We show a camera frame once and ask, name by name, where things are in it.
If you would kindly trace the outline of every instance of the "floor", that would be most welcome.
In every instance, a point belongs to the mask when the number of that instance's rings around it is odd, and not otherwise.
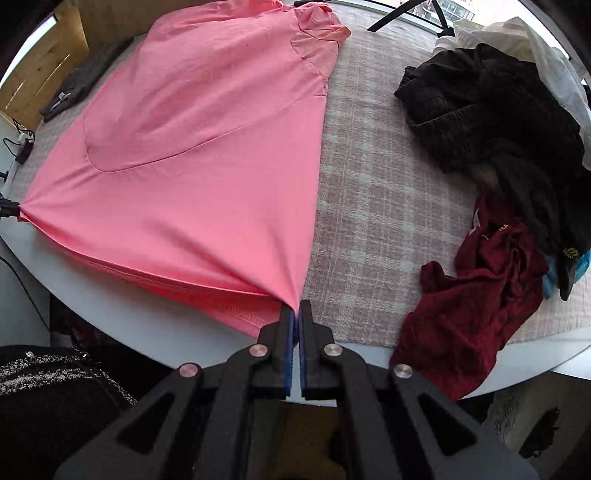
[[[90,352],[136,398],[171,371],[95,329],[55,298],[51,328],[54,343]],[[558,409],[558,419],[542,429],[539,456],[536,452],[537,458],[528,461],[540,480],[577,480],[587,478],[591,463],[590,400],[591,381],[547,372],[494,395],[462,401],[460,406],[511,450],[522,453],[524,445],[537,438],[532,431],[540,418]],[[345,480],[338,443],[331,441],[337,427],[336,408],[255,402],[246,480]]]

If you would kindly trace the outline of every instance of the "table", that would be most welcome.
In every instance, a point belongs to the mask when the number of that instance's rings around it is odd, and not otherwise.
[[[591,380],[591,347],[552,370],[559,374]]]
[[[175,368],[192,361],[208,367],[226,361],[236,350],[254,343],[251,337],[192,307],[78,263],[29,223],[17,222],[14,218],[2,219],[0,236],[33,276],[65,305],[101,331],[165,365]],[[343,345],[360,353],[370,364],[388,365],[389,348]],[[589,346],[591,327],[508,345],[499,352],[490,376],[470,396],[532,378]],[[297,358],[294,360],[295,393],[299,391],[299,364]],[[302,399],[293,395],[291,400]]]

